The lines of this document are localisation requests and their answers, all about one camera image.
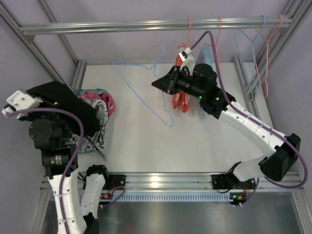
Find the orange white trousers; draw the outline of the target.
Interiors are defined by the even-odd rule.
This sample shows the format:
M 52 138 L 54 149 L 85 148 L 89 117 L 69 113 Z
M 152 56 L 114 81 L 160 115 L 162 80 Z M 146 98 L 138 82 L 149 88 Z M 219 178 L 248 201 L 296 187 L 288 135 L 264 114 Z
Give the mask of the orange white trousers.
M 186 44 L 181 44 L 178 46 L 178 54 L 184 50 L 185 48 L 187 48 Z M 179 57 L 179 55 L 176 56 L 175 59 L 175 66 L 178 66 L 180 68 L 182 64 L 182 61 Z M 183 67 L 183 69 L 181 70 L 182 72 L 184 72 L 186 75 L 190 76 L 191 72 L 189 70 L 189 67 Z M 181 111 L 183 113 L 186 113 L 189 109 L 189 100 L 190 100 L 190 95 L 186 94 L 184 92 L 177 92 L 176 94 L 173 95 L 172 98 L 172 106 L 174 109 L 176 109 L 177 107 L 181 107 Z

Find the blue wire hanger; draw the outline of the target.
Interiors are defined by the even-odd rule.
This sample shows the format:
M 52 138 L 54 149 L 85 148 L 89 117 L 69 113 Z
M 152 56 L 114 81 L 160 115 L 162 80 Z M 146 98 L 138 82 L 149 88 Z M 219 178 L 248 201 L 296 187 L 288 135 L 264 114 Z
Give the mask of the blue wire hanger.
M 157 66 L 165 55 L 165 46 L 158 43 L 151 47 L 153 50 L 160 50 L 160 55 L 152 63 L 125 62 L 114 58 L 113 66 L 141 103 L 166 127 L 172 128 L 175 124 L 172 108 L 166 107 L 165 94 L 151 86 L 151 82 L 159 78 Z

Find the pink wire hanger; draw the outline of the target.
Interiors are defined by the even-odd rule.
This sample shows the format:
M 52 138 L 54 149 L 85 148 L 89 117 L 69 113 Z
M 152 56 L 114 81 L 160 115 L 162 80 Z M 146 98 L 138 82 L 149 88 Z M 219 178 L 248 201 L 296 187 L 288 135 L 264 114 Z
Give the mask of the pink wire hanger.
M 187 35 L 187 44 L 186 46 L 190 46 L 190 39 L 191 39 L 191 27 L 192 27 L 192 18 L 189 17 L 189 27 L 188 27 L 188 35 Z

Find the black trousers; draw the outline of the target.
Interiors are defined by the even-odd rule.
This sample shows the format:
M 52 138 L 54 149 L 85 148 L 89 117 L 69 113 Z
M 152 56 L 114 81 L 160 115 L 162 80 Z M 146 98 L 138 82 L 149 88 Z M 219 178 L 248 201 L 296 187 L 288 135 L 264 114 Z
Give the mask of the black trousers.
M 57 81 L 52 81 L 49 83 L 35 86 L 28 89 L 26 92 L 34 97 L 41 98 L 47 102 L 56 102 L 57 107 L 65 111 L 67 111 L 66 107 L 68 106 L 68 101 L 70 101 L 72 98 L 78 98 L 69 87 Z M 101 152 L 97 152 L 104 159 L 107 159 L 103 151 L 104 150 L 102 150 Z

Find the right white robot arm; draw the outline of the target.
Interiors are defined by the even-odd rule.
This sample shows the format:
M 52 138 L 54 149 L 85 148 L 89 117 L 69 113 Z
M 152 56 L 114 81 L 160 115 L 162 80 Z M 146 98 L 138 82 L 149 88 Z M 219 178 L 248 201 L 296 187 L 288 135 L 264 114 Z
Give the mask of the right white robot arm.
M 253 178 L 265 177 L 280 182 L 298 159 L 301 139 L 296 134 L 286 136 L 271 129 L 244 109 L 235 97 L 217 85 L 217 74 L 208 64 L 187 68 L 174 65 L 152 86 L 170 95 L 184 92 L 199 98 L 200 107 L 216 119 L 236 129 L 262 152 L 262 156 L 235 163 L 227 172 L 227 180 L 236 186 Z

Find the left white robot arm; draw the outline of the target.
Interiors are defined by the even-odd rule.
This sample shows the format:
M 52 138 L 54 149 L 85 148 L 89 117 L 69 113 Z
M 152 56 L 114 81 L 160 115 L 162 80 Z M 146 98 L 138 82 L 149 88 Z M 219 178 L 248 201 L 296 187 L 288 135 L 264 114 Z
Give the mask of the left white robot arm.
M 101 192 L 109 179 L 105 165 L 86 171 L 83 196 L 78 195 L 78 150 L 81 141 L 70 143 L 72 130 L 58 114 L 28 114 L 29 136 L 41 151 L 42 165 L 51 186 L 59 234 L 98 234 Z

